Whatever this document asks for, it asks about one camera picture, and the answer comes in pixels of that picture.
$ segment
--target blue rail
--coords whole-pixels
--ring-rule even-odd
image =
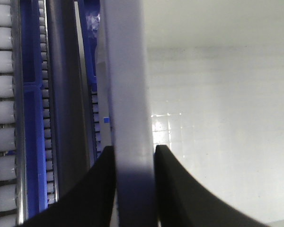
[[[20,0],[28,217],[47,208],[38,0]]]

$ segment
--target gray metal strip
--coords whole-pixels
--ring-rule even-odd
[[[17,213],[18,224],[27,217],[27,180],[26,180],[26,149],[23,107],[23,76],[22,76],[22,49],[21,49],[21,22],[19,0],[12,0],[12,37],[13,37],[13,69],[15,81],[16,104],[16,146],[17,146]]]
[[[89,148],[74,12],[73,0],[46,1],[51,67],[49,76],[53,86],[51,117],[54,118],[53,146],[56,148],[59,169],[59,196],[65,195],[89,170]]]
[[[156,227],[142,0],[103,2],[120,226]]]

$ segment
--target white ceiling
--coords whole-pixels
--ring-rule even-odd
[[[148,48],[284,44],[284,0],[145,0]]]

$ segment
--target small white roller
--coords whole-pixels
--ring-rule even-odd
[[[39,0],[38,3],[39,3],[39,8],[44,9],[44,3],[43,3],[43,1],[42,1],[42,0]]]
[[[49,117],[49,109],[44,109],[43,110],[43,117]]]
[[[42,60],[46,61],[47,60],[46,52],[41,52],[41,57],[42,57]]]
[[[49,107],[49,101],[48,101],[47,98],[43,99],[42,102],[43,102],[43,108],[48,108]]]
[[[44,137],[50,138],[52,136],[51,129],[44,129]]]
[[[46,180],[53,181],[53,171],[46,173]]]
[[[49,128],[51,126],[51,120],[50,119],[43,119],[43,124],[45,128]]]
[[[45,25],[44,17],[39,17],[39,24],[40,25]]]
[[[48,91],[48,89],[43,89],[42,90],[42,97],[43,98],[49,98],[49,91]]]
[[[0,227],[14,227],[17,225],[17,215],[7,215],[0,218]]]
[[[0,49],[9,50],[12,49],[11,43],[11,28],[0,27]]]
[[[94,121],[96,121],[96,122],[99,121],[99,114],[98,113],[94,114]]]
[[[9,181],[16,178],[16,156],[0,157],[0,181]]]
[[[40,48],[42,52],[46,52],[46,44],[40,43]]]
[[[47,195],[47,203],[53,204],[55,202],[55,194],[49,194]]]
[[[0,27],[11,27],[10,6],[0,5]]]
[[[95,131],[100,131],[100,124],[99,123],[95,123]]]
[[[48,79],[47,70],[42,70],[42,78],[43,78],[43,79]]]
[[[53,169],[53,162],[47,161],[46,162],[46,170],[52,170]]]
[[[10,0],[0,0],[1,5],[10,5]]]
[[[47,70],[47,61],[42,62],[42,70]]]
[[[16,206],[16,185],[9,184],[0,187],[0,212],[13,210]]]
[[[12,76],[0,76],[0,98],[14,97]]]
[[[100,133],[96,133],[96,141],[101,141],[101,134]]]
[[[45,34],[45,26],[41,25],[39,28],[40,28],[40,33]]]
[[[47,184],[47,193],[53,193],[53,183]]]
[[[44,9],[39,9],[40,17],[44,17]]]
[[[46,150],[45,151],[45,158],[46,159],[52,159],[53,158],[52,150]]]
[[[0,51],[0,73],[13,72],[12,55],[12,51]]]
[[[0,129],[0,151],[15,149],[15,128]]]
[[[40,35],[40,42],[41,43],[45,43],[46,42],[45,35]]]
[[[52,148],[52,140],[45,140],[45,148]]]
[[[93,112],[95,113],[95,112],[99,112],[99,106],[98,106],[98,104],[94,104],[93,105]]]
[[[0,102],[0,124],[12,124],[15,122],[14,101]]]

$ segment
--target white wall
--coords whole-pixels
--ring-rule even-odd
[[[153,2],[154,144],[230,205],[284,219],[284,0]]]

